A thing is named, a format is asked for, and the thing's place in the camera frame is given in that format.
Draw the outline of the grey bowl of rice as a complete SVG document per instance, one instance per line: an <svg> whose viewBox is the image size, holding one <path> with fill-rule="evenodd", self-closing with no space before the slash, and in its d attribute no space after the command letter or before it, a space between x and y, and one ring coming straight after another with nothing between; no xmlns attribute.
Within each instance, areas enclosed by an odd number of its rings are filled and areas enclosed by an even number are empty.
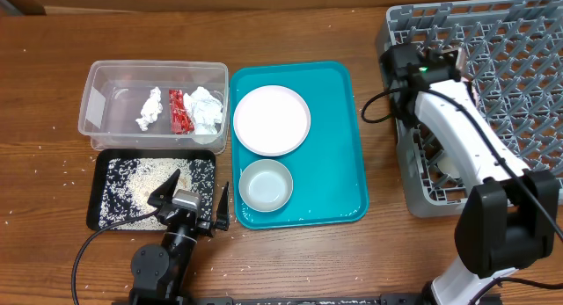
<svg viewBox="0 0 563 305"><path fill-rule="evenodd" d="M251 209L271 213L284 207L292 195L293 178L288 168L272 159L249 164L238 183L242 201Z"/></svg>

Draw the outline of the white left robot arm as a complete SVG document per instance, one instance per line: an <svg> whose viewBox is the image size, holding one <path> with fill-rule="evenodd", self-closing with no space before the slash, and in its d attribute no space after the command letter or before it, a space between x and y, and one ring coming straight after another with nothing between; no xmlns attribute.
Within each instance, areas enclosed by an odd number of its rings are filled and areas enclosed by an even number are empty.
<svg viewBox="0 0 563 305"><path fill-rule="evenodd" d="M193 298L182 295L181 289L198 239L229 229L229 187L223 188L212 221L201 216L199 194L177 187L179 175L180 171L175 171L148 198L166 231L160 244L144 245L132 258L130 304L193 304Z"/></svg>

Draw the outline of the white cup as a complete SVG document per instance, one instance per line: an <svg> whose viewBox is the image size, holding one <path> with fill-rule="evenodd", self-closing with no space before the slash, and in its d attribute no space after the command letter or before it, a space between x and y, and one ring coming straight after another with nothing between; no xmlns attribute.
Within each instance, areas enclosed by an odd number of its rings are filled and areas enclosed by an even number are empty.
<svg viewBox="0 0 563 305"><path fill-rule="evenodd" d="M454 179L461 178L461 161L446 151L443 151L440 159L436 163L436 167L443 175L448 175Z"/></svg>

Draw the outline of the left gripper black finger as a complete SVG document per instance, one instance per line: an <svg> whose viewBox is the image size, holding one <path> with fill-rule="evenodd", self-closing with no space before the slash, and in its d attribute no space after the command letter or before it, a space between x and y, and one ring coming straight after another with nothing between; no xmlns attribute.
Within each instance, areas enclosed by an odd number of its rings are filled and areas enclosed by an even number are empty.
<svg viewBox="0 0 563 305"><path fill-rule="evenodd" d="M179 175L180 169L177 169L161 186L150 194L148 204L152 207L161 207L164 203L171 202Z"/></svg>
<svg viewBox="0 0 563 305"><path fill-rule="evenodd" d="M230 227L229 187L230 183L227 182L223 188L223 193L216 210L215 229L222 231L227 231Z"/></svg>

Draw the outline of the small white napkin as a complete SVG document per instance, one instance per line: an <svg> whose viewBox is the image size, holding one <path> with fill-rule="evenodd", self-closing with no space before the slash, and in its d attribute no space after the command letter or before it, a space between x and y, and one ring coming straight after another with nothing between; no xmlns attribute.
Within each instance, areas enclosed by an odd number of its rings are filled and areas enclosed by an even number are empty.
<svg viewBox="0 0 563 305"><path fill-rule="evenodd" d="M149 98L143 104L140 111L141 117L135 120L142 131L147 131L149 125L156 122L159 114L163 111L161 95L161 90L155 87L150 91Z"/></svg>

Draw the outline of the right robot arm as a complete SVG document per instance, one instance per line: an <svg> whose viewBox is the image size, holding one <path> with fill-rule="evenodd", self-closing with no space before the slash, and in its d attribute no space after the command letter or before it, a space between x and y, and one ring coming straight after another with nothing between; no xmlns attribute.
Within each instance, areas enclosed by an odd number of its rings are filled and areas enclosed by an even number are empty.
<svg viewBox="0 0 563 305"><path fill-rule="evenodd" d="M455 228L457 258L427 283L421 304L476 304L493 286L547 258L562 236L555 219L559 182L532 171L494 134L453 63L408 63L393 72L411 117L435 135L468 198Z"/></svg>

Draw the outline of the red snack wrapper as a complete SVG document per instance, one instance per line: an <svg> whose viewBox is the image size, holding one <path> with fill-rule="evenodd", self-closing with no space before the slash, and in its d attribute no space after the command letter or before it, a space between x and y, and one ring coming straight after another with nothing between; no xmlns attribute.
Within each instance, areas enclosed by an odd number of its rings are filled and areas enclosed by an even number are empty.
<svg viewBox="0 0 563 305"><path fill-rule="evenodd" d="M194 123L186 111L183 97L182 90L169 90L171 131L174 134L189 134L194 131Z"/></svg>

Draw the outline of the white shallow bowl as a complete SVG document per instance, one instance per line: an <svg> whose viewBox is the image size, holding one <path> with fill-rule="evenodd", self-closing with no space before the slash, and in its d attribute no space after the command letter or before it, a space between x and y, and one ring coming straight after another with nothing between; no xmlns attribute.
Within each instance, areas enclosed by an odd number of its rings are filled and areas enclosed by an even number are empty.
<svg viewBox="0 0 563 305"><path fill-rule="evenodd" d="M479 94L473 86L472 80L465 75L465 68L467 63L466 52L461 47L453 47L449 50L449 55L454 57L456 69L461 72L461 81L465 84L469 97L475 106L478 106Z"/></svg>

